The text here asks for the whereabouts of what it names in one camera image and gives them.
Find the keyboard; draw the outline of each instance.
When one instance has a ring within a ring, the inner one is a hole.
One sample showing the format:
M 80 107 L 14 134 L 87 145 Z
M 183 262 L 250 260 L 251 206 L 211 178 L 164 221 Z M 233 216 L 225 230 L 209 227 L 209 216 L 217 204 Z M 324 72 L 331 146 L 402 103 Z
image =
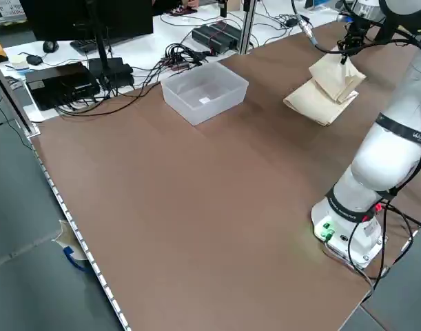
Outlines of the keyboard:
M 126 41 L 128 39 L 129 38 L 111 38 L 110 43 L 111 43 L 111 46 L 113 46 L 114 44 L 120 43 L 122 41 Z M 105 40 L 104 43 L 105 43 L 105 48 L 107 50 L 107 48 L 109 47 L 109 43 L 107 40 Z M 71 41 L 70 45 L 72 48 L 74 48 L 77 52 L 79 52 L 82 55 L 85 55 L 87 53 L 91 53 L 97 50 L 97 42 L 94 39 Z

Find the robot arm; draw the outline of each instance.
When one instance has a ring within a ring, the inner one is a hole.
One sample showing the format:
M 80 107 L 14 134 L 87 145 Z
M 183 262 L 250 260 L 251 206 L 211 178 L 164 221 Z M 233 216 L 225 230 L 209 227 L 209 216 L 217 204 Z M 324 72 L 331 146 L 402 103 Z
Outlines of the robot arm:
M 377 5 L 373 0 L 356 3 Z M 411 34 L 421 31 L 421 0 L 380 0 L 380 8 L 386 16 L 384 40 L 391 39 L 398 26 Z M 373 208 L 383 199 L 390 202 L 420 168 L 421 52 L 417 52 L 351 165 L 313 207 L 315 235 L 351 264 L 365 268 L 383 250 L 386 239 Z

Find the brown table surface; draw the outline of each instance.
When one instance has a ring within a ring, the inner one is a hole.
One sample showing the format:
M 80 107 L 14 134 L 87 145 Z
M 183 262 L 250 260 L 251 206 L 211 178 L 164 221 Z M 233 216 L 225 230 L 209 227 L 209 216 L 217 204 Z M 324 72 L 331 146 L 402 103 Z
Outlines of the brown table surface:
M 325 47 L 344 33 L 316 29 Z M 160 86 L 110 116 L 41 124 L 34 146 L 132 329 L 337 330 L 368 285 L 322 253 L 309 213 L 414 51 L 353 58 L 368 78 L 326 128 L 283 105 L 322 56 L 301 34 L 224 60 L 249 81 L 245 101 L 195 128 Z M 421 219 L 421 174 L 396 204 Z M 388 233 L 392 259 L 407 236 L 393 219 Z

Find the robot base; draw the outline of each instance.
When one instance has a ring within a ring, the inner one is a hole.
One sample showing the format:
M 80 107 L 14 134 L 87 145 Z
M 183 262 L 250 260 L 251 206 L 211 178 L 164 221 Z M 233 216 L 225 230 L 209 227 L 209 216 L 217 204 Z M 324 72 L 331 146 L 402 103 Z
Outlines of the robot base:
M 328 246 L 349 261 L 348 241 L 356 224 L 338 216 L 331 209 L 326 198 L 313 207 L 311 220 L 315 236 L 325 242 L 327 234 L 333 233 L 332 238 L 328 241 Z M 377 219 L 373 217 L 372 220 L 359 225 L 354 232 L 351 242 L 351 258 L 357 267 L 364 269 L 381 249 L 381 227 Z

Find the towel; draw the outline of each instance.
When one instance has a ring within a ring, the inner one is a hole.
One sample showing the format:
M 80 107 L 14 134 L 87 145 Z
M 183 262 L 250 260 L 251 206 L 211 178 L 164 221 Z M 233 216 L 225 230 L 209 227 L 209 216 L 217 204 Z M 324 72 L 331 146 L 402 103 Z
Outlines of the towel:
M 349 95 L 366 78 L 352 64 L 350 58 L 345 64 L 341 64 L 341 60 L 341 54 L 327 54 L 309 68 L 317 84 L 338 103 L 347 100 Z
M 311 79 L 285 98 L 284 103 L 320 125 L 328 126 L 357 96 L 358 93 L 352 91 L 343 103 L 337 103 Z
M 340 54 L 327 54 L 309 71 L 312 79 L 284 99 L 296 112 L 328 126 L 358 96 L 354 90 L 366 76 L 347 59 L 341 64 Z

